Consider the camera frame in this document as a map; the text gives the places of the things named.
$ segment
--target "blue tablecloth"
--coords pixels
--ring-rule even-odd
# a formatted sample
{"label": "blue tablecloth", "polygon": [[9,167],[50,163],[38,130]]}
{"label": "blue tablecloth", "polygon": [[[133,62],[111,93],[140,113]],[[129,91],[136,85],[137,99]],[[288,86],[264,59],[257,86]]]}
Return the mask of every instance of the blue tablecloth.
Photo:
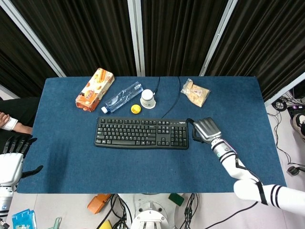
{"label": "blue tablecloth", "polygon": [[[188,77],[180,77],[182,85]],[[194,120],[212,117],[242,162],[264,184],[285,185],[259,84],[254,77],[191,77],[211,90],[202,108],[181,94],[165,118]],[[210,146],[195,142],[189,126],[188,150],[111,149],[96,147],[99,116],[161,118],[174,103],[177,77],[162,77],[156,107],[132,114],[140,95],[112,114],[103,114],[104,102],[135,81],[154,90],[157,77],[116,77],[98,108],[90,113],[75,106],[75,98],[89,77],[51,78],[45,83],[33,128],[38,140],[31,146],[24,171],[44,165],[22,179],[21,193],[185,193],[232,192],[231,178]]]}

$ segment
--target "gray floor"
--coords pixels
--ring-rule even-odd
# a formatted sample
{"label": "gray floor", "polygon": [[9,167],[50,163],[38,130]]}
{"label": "gray floor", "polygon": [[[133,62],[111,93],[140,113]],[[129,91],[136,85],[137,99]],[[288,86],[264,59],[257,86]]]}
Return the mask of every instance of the gray floor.
{"label": "gray floor", "polygon": [[[267,111],[275,114],[270,106]],[[278,128],[279,147],[289,152],[293,161],[305,163],[305,143],[292,129],[288,112],[282,112],[282,123]],[[275,120],[269,118],[272,127]],[[305,191],[305,173],[292,177],[286,173],[287,160],[285,155],[278,151],[283,172],[288,187]],[[53,226],[56,217],[62,217],[62,229],[94,229],[103,219],[108,207],[101,213],[93,215],[87,210],[87,205],[95,195],[87,194],[19,194],[16,193],[10,208],[7,222],[11,223],[11,215],[30,208],[35,210],[38,229]],[[192,229],[203,229],[211,224],[230,216],[234,212],[252,205],[253,202],[239,200],[234,193],[205,193],[200,194],[200,203],[197,213],[191,223]],[[183,221],[183,206],[176,209],[176,225],[179,228]],[[216,225],[213,229],[304,229],[305,218],[283,212],[264,205],[237,214],[228,221]]]}

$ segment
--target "black keyboard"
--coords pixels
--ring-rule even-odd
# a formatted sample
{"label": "black keyboard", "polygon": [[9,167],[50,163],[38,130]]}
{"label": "black keyboard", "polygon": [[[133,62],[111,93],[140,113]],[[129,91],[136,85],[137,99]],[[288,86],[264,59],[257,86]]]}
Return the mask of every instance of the black keyboard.
{"label": "black keyboard", "polygon": [[95,145],[129,149],[187,149],[185,120],[99,117]]}

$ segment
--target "water bottle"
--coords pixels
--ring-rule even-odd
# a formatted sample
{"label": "water bottle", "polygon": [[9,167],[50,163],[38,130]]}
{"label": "water bottle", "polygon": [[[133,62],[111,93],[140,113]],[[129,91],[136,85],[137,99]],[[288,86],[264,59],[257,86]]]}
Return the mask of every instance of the water bottle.
{"label": "water bottle", "polygon": [[116,96],[112,97],[105,103],[105,106],[102,107],[102,111],[106,114],[108,112],[114,112],[119,109],[129,100],[134,98],[136,95],[143,91],[143,87],[139,82],[135,82],[133,85],[128,88],[122,90]]}

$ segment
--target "blue package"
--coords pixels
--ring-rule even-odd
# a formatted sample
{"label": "blue package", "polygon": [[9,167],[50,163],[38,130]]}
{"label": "blue package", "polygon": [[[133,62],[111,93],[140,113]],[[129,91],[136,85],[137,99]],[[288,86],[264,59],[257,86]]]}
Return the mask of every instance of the blue package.
{"label": "blue package", "polygon": [[37,229],[34,210],[26,209],[12,215],[13,229]]}

